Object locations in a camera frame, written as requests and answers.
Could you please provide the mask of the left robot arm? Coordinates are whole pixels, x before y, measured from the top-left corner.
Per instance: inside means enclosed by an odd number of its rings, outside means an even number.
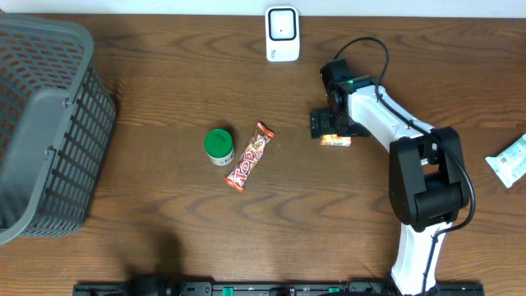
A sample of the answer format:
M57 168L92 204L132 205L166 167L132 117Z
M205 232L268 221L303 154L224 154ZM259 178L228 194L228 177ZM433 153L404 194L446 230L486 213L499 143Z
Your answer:
M131 296L171 296L173 287L169 275L140 275L129 283Z

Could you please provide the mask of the teal wet wipes pack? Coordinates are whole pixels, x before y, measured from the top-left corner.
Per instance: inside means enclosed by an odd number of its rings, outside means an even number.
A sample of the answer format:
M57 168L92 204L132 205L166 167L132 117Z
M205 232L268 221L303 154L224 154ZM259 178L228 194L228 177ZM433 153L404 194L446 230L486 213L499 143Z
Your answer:
M525 135L498 156L488 156L485 160L505 187L511 188L525 175Z

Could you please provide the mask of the red chocolate bar wrapper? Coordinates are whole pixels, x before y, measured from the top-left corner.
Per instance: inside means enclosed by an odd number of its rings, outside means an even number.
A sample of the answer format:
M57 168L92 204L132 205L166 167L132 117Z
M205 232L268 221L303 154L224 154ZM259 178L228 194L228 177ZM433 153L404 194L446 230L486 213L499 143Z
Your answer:
M273 131L263 122L258 122L239 161L224 181L238 192L243 192L248 177L265 153L267 143L274 137Z

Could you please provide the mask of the green lid jar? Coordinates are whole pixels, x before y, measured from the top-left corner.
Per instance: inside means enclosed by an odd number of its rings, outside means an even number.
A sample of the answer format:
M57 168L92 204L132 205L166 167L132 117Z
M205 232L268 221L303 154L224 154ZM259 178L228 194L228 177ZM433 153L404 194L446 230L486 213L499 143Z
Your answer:
M225 166L235 156L233 138L224 129L210 131L205 137L204 145L206 154L215 165Z

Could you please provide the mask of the orange tissue pack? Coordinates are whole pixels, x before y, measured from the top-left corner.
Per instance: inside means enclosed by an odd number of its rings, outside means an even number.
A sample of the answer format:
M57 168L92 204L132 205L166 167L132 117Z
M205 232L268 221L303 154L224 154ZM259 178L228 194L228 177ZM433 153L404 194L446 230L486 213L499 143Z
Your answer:
M321 138L323 146L350 146L352 138L349 136L337 136L335 134L323 135Z

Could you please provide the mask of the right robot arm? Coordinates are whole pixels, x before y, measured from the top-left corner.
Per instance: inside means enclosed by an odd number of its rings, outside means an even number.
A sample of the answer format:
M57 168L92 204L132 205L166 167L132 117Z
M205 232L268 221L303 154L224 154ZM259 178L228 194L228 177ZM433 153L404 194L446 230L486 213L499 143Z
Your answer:
M356 76L343 59L320 69L328 108L311 112L311 136L372 136L389 153L389 199L401 223L390 271L398 295L437 293L434 276L445 235L473 206L459 134L416 119L372 76Z

